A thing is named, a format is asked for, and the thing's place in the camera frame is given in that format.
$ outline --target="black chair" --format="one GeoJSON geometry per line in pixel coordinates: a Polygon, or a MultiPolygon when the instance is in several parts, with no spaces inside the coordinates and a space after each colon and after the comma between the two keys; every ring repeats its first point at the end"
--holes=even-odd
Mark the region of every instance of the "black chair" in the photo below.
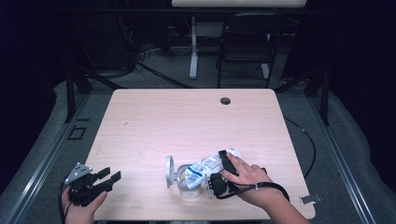
{"type": "Polygon", "coordinates": [[[287,29],[287,24],[287,18],[277,14],[239,13],[229,17],[221,30],[216,65],[219,69],[218,88],[222,79],[222,63],[256,63],[256,70],[262,63],[267,63],[269,74],[265,88],[268,88],[277,45],[287,29]]]}

